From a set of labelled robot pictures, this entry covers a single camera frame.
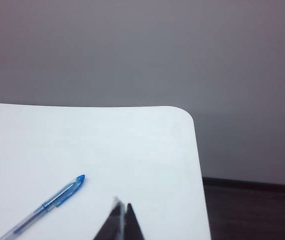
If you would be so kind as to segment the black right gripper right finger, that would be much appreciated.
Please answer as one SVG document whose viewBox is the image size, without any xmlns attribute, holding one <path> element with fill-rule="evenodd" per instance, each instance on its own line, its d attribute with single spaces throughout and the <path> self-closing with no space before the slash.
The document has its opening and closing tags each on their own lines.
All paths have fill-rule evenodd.
<svg viewBox="0 0 285 240">
<path fill-rule="evenodd" d="M 125 212 L 125 240 L 145 240 L 134 209 L 130 203 L 127 204 Z"/>
</svg>

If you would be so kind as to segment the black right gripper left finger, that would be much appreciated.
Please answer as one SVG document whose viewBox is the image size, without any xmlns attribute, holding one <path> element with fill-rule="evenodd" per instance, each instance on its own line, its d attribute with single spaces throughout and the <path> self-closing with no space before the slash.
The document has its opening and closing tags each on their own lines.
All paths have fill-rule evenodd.
<svg viewBox="0 0 285 240">
<path fill-rule="evenodd" d="M 118 197 L 115 197 L 111 211 L 94 240 L 124 240 L 125 210 L 124 203 Z"/>
</svg>

